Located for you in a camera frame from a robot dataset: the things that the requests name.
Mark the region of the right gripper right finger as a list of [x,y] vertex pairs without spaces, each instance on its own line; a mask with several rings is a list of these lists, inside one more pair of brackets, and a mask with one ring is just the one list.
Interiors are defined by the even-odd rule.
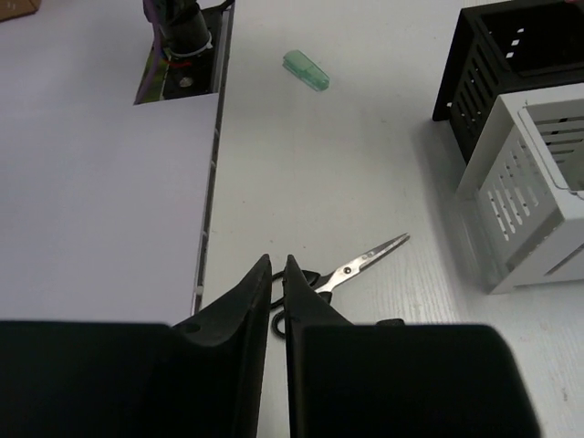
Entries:
[[501,335],[476,324],[356,325],[284,277],[289,431],[294,437],[538,437]]

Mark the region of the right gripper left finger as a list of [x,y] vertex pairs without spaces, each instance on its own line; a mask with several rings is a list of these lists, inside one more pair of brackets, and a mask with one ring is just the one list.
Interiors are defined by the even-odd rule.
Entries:
[[175,326],[5,321],[4,437],[253,437],[272,266]]

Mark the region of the black handled scissors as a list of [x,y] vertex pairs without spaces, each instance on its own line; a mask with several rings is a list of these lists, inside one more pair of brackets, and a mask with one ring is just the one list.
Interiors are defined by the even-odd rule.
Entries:
[[[398,235],[390,241],[384,242],[381,245],[370,249],[368,252],[357,256],[355,259],[350,260],[326,275],[321,275],[318,272],[309,270],[302,270],[302,273],[312,290],[318,293],[323,300],[330,304],[334,288],[351,280],[353,277],[362,274],[366,269],[374,266],[381,261],[382,258],[388,256],[400,246],[404,245],[409,239],[410,235],[407,233]],[[283,283],[283,278],[284,270],[273,274],[272,282],[282,280]],[[271,310],[282,308],[272,317],[270,324],[272,333],[279,339],[285,338],[285,332],[279,327],[280,323],[284,320],[283,303],[283,297],[271,303]]]

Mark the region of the green transparent eraser case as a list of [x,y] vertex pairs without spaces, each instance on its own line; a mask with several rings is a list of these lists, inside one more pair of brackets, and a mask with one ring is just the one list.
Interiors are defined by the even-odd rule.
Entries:
[[329,88],[329,75],[301,50],[288,51],[283,56],[283,67],[315,91]]

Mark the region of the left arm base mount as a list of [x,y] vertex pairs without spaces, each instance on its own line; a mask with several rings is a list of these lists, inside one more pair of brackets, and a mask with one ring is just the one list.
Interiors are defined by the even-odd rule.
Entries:
[[144,1],[153,41],[134,103],[217,93],[234,5],[223,1],[202,8],[197,1]]

